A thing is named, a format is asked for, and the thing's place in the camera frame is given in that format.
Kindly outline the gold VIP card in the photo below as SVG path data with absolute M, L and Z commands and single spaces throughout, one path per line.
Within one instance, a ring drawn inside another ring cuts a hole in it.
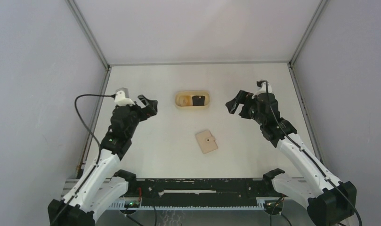
M 192 106 L 192 96 L 180 96 L 178 99 L 178 106 L 180 107 Z

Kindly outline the tan wooden tray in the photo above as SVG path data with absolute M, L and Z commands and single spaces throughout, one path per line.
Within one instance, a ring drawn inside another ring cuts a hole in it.
M 210 100 L 206 90 L 179 91 L 175 95 L 175 106 L 180 110 L 202 110 L 209 107 Z

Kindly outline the black card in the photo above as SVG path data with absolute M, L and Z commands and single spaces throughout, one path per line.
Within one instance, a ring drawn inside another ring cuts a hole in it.
M 205 96 L 204 95 L 192 96 L 192 106 L 205 106 Z

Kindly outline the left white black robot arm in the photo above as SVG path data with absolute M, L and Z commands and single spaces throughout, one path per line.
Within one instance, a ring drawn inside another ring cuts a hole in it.
M 97 141 L 98 154 L 74 187 L 61 200 L 48 205 L 51 226 L 94 226 L 101 215 L 119 197 L 133 196 L 138 190 L 136 175 L 118 170 L 105 187 L 101 185 L 129 150 L 138 124 L 157 115 L 158 101 L 139 95 L 140 107 L 124 91 L 111 96 L 115 107 L 110 125 L 102 141 Z

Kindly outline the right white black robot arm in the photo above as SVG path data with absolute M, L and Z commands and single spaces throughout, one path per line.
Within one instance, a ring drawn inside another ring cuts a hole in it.
M 304 178 L 291 179 L 284 170 L 263 175 L 263 191 L 269 196 L 281 193 L 304 207 L 316 226 L 333 226 L 357 213 L 357 189 L 331 173 L 306 147 L 294 126 L 280 116 L 278 101 L 270 92 L 254 95 L 240 90 L 225 106 L 234 114 L 259 124 L 263 137 L 283 153 Z

